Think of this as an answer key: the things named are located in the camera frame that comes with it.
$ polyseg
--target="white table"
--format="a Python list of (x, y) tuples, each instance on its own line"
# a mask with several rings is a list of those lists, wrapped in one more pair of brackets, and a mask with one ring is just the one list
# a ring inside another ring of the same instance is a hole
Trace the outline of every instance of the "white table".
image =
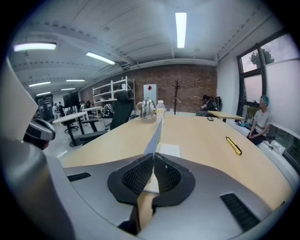
[[(57, 120), (54, 120), (53, 123), (61, 123), (61, 122), (65, 122), (65, 121), (69, 121), (69, 120), (77, 118), (78, 123), (79, 123), (79, 128), (81, 130), (81, 133), (84, 134), (83, 126), (82, 126), (81, 120), (80, 120), (80, 117), (82, 117), (84, 115), (88, 115), (88, 113), (87, 112), (73, 113), (73, 114), (70, 114), (70, 115), (58, 118)], [(72, 130), (71, 130), (70, 124), (66, 124), (66, 126), (67, 126), (67, 130), (68, 130), (68, 132), (70, 134), (70, 137), (71, 137), (71, 140), (72, 140), (72, 142), (70, 142), (70, 144), (69, 144), (70, 147), (75, 147), (75, 146), (80, 145), (81, 143), (80, 143), (79, 138), (75, 139), (74, 136), (73, 136), (73, 134), (72, 134)]]
[(99, 120), (98, 109), (102, 109), (102, 107), (96, 106), (96, 107), (83, 108), (82, 111), (87, 112), (87, 111), (96, 110), (96, 116), (97, 116), (97, 119)]

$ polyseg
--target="ceiling light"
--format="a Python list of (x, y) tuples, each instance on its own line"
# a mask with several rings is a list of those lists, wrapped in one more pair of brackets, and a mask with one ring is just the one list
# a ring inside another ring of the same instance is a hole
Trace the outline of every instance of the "ceiling light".
[(74, 90), (75, 88), (64, 88), (64, 89), (61, 89), (61, 91), (67, 91), (67, 90)]
[(55, 43), (22, 43), (14, 46), (14, 51), (25, 51), (25, 50), (36, 50), (36, 49), (46, 49), (54, 50), (56, 48)]
[(187, 13), (175, 13), (177, 29), (177, 47), (184, 47), (186, 41)]
[(99, 56), (97, 54), (94, 54), (94, 53), (91, 53), (91, 52), (88, 52), (86, 55), (89, 56), (89, 57), (92, 57), (92, 58), (99, 59), (101, 61), (107, 62), (107, 63), (112, 64), (112, 65), (115, 64), (114, 61), (111, 61), (109, 59), (106, 59), (104, 57), (101, 57), (101, 56)]
[(29, 85), (29, 87), (35, 87), (35, 86), (39, 86), (39, 85), (44, 85), (44, 84), (50, 84), (51, 82), (40, 82), (40, 83), (35, 83), (35, 84), (31, 84)]
[(39, 93), (39, 94), (37, 94), (36, 96), (41, 96), (41, 95), (44, 95), (44, 94), (49, 94), (49, 93), (51, 93), (51, 92), (43, 92), (43, 93)]
[(70, 80), (66, 80), (66, 82), (84, 82), (85, 80), (80, 80), (80, 79), (74, 79), (74, 80), (72, 80), (72, 79), (70, 79)]

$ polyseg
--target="sheet of paper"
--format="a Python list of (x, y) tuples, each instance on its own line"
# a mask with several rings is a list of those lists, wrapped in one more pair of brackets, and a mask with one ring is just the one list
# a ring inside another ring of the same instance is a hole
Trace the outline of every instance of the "sheet of paper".
[[(180, 158), (179, 145), (170, 145), (162, 143), (160, 145), (159, 153), (168, 154)], [(156, 179), (154, 173), (152, 173), (149, 182), (144, 188), (144, 191), (159, 194), (158, 180)]]

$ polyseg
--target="ceiling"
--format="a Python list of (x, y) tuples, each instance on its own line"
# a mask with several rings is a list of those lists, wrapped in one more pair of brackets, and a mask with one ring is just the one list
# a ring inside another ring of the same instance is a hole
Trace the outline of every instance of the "ceiling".
[[(170, 64), (217, 64), (219, 56), (253, 27), (262, 4), (254, 0), (52, 0), (24, 23), (12, 43), (55, 42), (55, 50), (8, 57), (31, 94), (77, 90), (130, 69)], [(187, 13), (185, 48), (177, 48), (176, 12)], [(116, 62), (85, 56), (93, 52)], [(85, 79), (85, 82), (66, 82)], [(51, 84), (29, 88), (29, 84)]]

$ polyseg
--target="chair seat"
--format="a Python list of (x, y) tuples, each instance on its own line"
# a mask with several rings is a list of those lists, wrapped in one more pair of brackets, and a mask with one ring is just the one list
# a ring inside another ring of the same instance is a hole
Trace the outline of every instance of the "chair seat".
[(107, 133), (106, 130), (98, 131), (98, 132), (94, 132), (94, 133), (83, 134), (83, 135), (79, 136), (79, 140), (83, 141), (83, 142), (89, 141), (89, 140), (94, 140), (95, 138), (100, 137), (105, 133)]
[(90, 119), (90, 120), (84, 120), (84, 121), (81, 121), (81, 123), (91, 123), (91, 122), (98, 122), (98, 119)]

